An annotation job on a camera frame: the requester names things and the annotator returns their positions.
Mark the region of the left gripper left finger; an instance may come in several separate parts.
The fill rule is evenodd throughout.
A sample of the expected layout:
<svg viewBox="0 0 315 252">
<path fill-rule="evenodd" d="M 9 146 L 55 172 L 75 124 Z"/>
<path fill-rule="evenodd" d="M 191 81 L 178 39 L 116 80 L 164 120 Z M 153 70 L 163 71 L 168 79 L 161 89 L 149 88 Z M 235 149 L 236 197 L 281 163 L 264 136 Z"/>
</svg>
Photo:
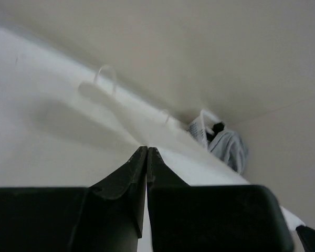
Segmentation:
<svg viewBox="0 0 315 252">
<path fill-rule="evenodd" d="M 147 148 L 91 187 L 1 187 L 0 251 L 137 251 Z"/>
</svg>

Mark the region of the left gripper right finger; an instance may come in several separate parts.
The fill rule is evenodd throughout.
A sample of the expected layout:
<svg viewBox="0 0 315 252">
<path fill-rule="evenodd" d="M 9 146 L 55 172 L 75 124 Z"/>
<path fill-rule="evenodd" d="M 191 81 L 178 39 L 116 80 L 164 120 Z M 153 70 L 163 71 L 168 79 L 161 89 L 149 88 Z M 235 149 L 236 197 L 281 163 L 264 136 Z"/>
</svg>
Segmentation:
<svg viewBox="0 0 315 252">
<path fill-rule="evenodd" d="M 147 195 L 154 251 L 294 250 L 279 203 L 264 186 L 190 186 L 149 148 Z"/>
</svg>

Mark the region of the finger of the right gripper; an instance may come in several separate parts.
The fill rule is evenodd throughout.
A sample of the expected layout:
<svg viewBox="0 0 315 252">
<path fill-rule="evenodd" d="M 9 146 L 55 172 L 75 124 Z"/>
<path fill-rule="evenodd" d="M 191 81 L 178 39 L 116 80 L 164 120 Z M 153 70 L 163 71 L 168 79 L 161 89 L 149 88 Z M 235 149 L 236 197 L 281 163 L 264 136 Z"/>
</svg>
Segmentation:
<svg viewBox="0 0 315 252">
<path fill-rule="evenodd" d="M 315 252 L 315 229 L 308 226 L 298 226 L 296 232 L 305 252 Z"/>
</svg>

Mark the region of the white tank top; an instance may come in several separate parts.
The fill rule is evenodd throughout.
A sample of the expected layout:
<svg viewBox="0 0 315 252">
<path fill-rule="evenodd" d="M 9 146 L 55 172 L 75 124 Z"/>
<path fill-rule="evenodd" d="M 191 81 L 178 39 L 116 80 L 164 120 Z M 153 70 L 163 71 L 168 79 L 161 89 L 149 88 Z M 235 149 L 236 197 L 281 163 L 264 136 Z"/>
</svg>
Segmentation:
<svg viewBox="0 0 315 252">
<path fill-rule="evenodd" d="M 93 77 L 0 26 L 0 186 L 91 185 L 141 145 L 188 184 L 246 184 L 166 112 Z"/>
</svg>

